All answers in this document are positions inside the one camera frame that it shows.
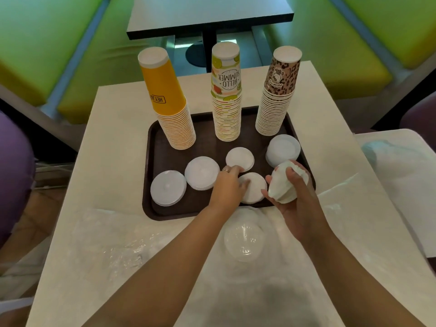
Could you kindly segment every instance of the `person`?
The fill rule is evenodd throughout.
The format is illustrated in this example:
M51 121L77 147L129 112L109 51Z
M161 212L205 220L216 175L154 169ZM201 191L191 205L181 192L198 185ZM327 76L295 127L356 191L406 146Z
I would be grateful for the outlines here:
M209 205L134 273L83 327L173 326L221 228L247 190L248 182L238 182L240 170L226 166L217 176ZM292 235L302 244L343 323L347 327L424 326L335 236L312 182L306 186L290 167L286 176L297 190L296 200L280 204L266 190L262 193L279 209Z

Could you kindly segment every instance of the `leopard print pattern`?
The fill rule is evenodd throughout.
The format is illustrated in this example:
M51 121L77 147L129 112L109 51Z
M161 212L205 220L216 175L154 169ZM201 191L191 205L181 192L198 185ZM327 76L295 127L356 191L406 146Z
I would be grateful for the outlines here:
M264 84L265 89L276 95L286 95L293 92L299 69L300 61L282 63L272 58Z

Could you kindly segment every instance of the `brown serving tray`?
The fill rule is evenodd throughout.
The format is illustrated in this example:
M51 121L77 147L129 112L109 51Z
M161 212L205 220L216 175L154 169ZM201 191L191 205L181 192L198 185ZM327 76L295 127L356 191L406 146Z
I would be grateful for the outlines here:
M184 174L186 165L192 159L199 156L208 156L214 159L222 169L226 165L225 157L230 149L245 147L253 153L255 158L254 166L248 172L256 172L263 177L271 174L273 168L266 162L265 154L268 144L273 137L263 136L256 131L257 109L257 106L242 109L241 135L232 142L223 142L215 136L212 112L191 115L197 139L194 145L186 150L172 148L159 122L154 122L148 131L145 161L144 194L142 200L145 214L154 220L177 219L195 216L207 206L212 188L207 191L196 191L187 185L186 193L182 199L170 207L157 205L150 195L151 182L159 173L167 170L177 170ZM297 138L289 115L286 115L278 134L289 134ZM297 161L304 165L310 174L312 174L303 149ZM313 187L315 187L313 176L312 182ZM254 208L263 208L271 205L267 199L251 204Z

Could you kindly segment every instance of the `black table pole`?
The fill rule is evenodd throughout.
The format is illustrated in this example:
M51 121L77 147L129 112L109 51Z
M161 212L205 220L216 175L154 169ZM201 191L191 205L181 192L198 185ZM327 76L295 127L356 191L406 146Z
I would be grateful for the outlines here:
M205 30L202 32L204 58L206 59L206 72L212 72L212 47L217 43L217 32Z

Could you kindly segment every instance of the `stack of paper cups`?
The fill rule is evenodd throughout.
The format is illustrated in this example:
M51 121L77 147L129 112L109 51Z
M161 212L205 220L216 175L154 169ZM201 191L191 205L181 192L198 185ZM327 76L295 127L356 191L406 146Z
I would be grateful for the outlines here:
M168 53L150 47L138 55L153 109L172 148L187 149L195 142L195 131L186 98L180 88Z
M300 49L283 46L274 51L266 75L256 130L265 136L278 133L288 111L300 68Z
M212 48L212 113L215 135L233 141L241 133L241 65L239 46L220 42Z

